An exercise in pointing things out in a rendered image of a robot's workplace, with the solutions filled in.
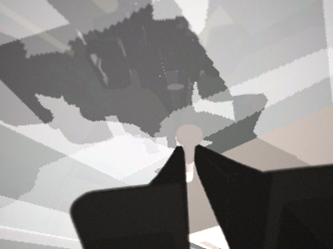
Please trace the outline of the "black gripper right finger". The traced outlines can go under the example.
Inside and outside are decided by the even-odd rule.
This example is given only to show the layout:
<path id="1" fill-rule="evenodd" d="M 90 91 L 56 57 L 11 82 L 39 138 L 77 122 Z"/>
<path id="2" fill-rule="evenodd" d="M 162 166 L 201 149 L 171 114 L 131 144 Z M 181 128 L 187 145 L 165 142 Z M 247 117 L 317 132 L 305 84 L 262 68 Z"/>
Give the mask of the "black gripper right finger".
<path id="1" fill-rule="evenodd" d="M 333 163 L 261 171 L 198 144 L 194 164 L 228 249 L 276 249 L 286 202 L 333 196 Z"/>

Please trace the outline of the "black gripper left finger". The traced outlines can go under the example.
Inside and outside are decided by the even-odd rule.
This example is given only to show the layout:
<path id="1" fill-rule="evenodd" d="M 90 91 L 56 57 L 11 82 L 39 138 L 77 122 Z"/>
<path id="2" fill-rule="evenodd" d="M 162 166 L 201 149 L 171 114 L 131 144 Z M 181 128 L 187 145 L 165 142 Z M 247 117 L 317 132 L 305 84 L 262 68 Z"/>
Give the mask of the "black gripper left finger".
<path id="1" fill-rule="evenodd" d="M 190 249 L 185 156 L 177 146 L 149 184 L 97 189 L 74 200 L 70 218 L 82 248 L 90 240 L 169 231 Z"/>

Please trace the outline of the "white headed pin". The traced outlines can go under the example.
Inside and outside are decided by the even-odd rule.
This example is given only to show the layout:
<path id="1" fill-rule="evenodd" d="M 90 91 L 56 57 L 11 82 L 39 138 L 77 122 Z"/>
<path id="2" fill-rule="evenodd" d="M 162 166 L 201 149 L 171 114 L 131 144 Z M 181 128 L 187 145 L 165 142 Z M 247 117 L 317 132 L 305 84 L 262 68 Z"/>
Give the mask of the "white headed pin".
<path id="1" fill-rule="evenodd" d="M 192 181 L 194 149 L 202 141 L 202 130 L 193 124 L 182 125 L 176 131 L 176 139 L 184 150 L 186 181 Z"/>

